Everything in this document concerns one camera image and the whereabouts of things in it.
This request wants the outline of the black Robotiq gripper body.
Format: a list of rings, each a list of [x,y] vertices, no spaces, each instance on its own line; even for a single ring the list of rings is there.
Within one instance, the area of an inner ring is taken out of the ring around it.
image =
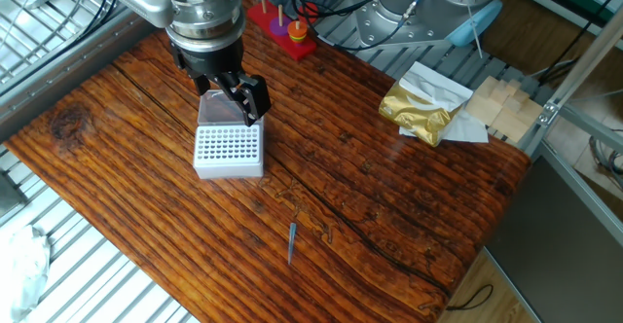
[[[195,52],[170,43],[171,54],[178,67],[201,75],[219,75],[242,71],[243,42],[238,38],[233,44],[209,52]]]

